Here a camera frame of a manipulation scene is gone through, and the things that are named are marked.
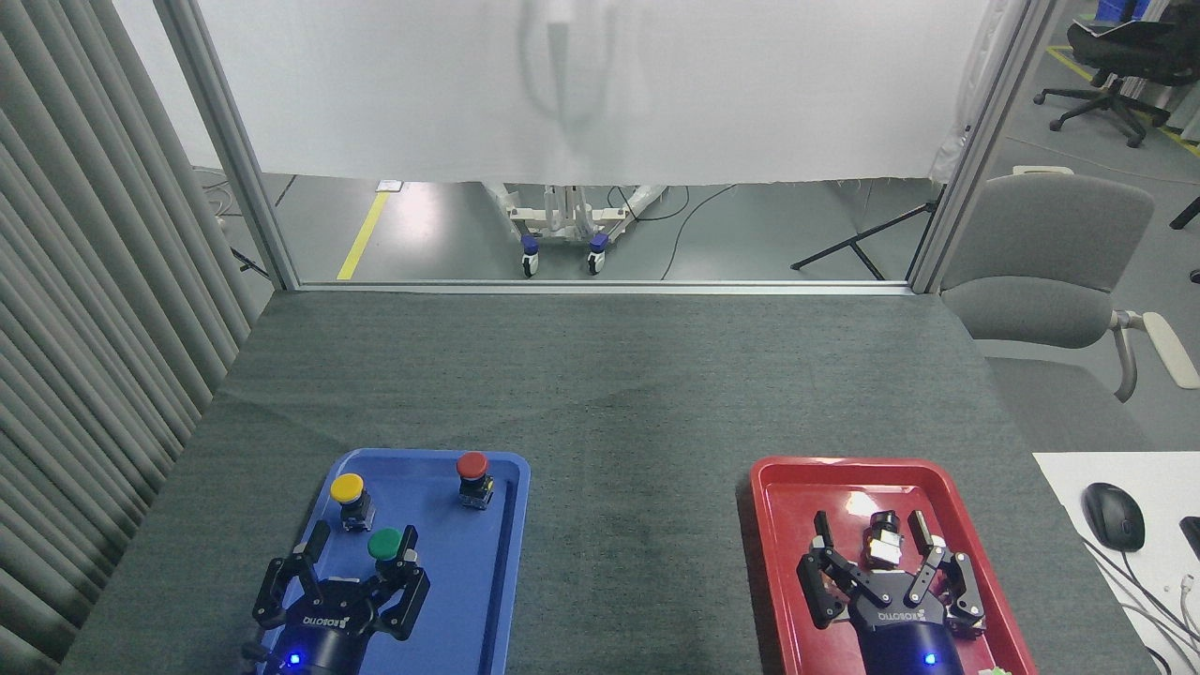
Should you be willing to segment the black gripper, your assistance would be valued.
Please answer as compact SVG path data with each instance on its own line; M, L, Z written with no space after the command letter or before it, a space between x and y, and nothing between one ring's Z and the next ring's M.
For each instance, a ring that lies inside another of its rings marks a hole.
M824 510L815 513L814 527L816 537L797 565L812 625L823 631L848 610L866 674L959 674L954 637L977 639L985 632L971 557L934 534L922 510L908 513L922 565L904 603L899 595L884 593L874 572L836 551ZM942 593L926 595L938 572L944 577ZM943 607L938 599L949 603Z
M366 580L318 580L316 563L330 533L329 524L318 521L292 554L268 563L252 619L262 629L278 629L270 646L271 674L358 674L371 637L409 639L424 609L431 580L420 563L416 527L371 534L374 574ZM283 607L295 579L304 590Z

